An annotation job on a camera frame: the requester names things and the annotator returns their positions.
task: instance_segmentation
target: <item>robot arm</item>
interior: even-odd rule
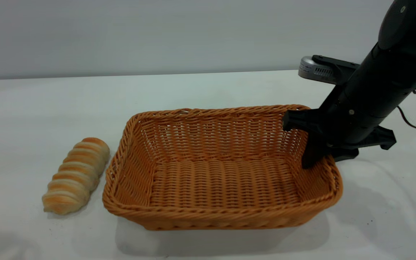
[[[312,62],[329,68],[317,69],[317,74],[335,87],[318,109],[288,111],[283,117],[284,130],[309,133],[303,167],[310,168],[328,154],[341,161],[355,158],[358,148],[391,148],[394,133],[379,124],[416,90],[416,0],[395,0],[378,43],[362,64],[323,56],[313,56]],[[304,76],[306,65],[302,66]]]

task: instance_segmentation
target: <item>tabletop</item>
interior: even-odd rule
[[[104,175],[86,207],[43,212],[41,196],[72,146],[97,137],[117,150],[127,120],[145,111],[302,104],[332,85],[297,71],[0,81],[0,260],[416,260],[416,130],[394,111],[398,140],[337,163],[344,193],[300,227],[147,231],[102,204]],[[402,104],[416,124],[416,95]]]

